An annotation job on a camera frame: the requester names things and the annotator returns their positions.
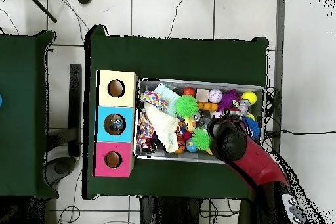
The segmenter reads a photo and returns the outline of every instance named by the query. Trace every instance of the yellow ball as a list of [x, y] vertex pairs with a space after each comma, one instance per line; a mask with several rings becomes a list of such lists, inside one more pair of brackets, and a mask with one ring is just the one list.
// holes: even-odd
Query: yellow ball
[[252, 115], [251, 113], [247, 113], [246, 117], [251, 118], [253, 121], [255, 121], [255, 117], [254, 115]]
[[254, 105], [255, 102], [257, 101], [257, 96], [254, 94], [254, 92], [245, 92], [242, 96], [241, 99], [247, 99], [251, 105]]

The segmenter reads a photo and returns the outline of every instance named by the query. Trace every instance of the blue toy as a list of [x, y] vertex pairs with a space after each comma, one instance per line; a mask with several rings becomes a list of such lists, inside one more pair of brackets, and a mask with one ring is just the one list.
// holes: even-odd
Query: blue toy
[[197, 150], [192, 138], [189, 138], [186, 141], [186, 149], [187, 149], [188, 152], [195, 152]]
[[253, 140], [258, 138], [260, 134], [260, 127], [258, 126], [258, 123], [250, 117], [243, 117], [242, 122], [244, 123], [247, 133], [251, 136], [251, 138]]

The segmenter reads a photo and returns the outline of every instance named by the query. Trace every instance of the green spiky ball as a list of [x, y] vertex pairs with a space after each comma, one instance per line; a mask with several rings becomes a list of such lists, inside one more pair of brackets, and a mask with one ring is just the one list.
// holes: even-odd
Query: green spiky ball
[[183, 95], [175, 103], [176, 113], [183, 118], [192, 117], [197, 110], [198, 104], [191, 95]]
[[199, 150], [207, 150], [210, 148], [210, 136], [205, 129], [195, 129], [192, 140]]

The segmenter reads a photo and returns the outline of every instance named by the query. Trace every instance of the red ball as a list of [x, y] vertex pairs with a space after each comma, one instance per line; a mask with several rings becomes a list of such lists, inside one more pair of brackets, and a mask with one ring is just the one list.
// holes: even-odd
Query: red ball
[[182, 95], [191, 95], [193, 97], [196, 96], [196, 91], [193, 88], [184, 88]]

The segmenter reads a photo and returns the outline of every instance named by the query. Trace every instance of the purple fuzzy toy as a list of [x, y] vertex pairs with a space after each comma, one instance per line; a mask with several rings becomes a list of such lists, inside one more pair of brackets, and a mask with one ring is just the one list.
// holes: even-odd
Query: purple fuzzy toy
[[223, 94], [222, 100], [218, 103], [217, 111], [222, 111], [232, 107], [232, 101], [240, 101], [240, 94], [236, 90], [229, 90], [229, 92]]

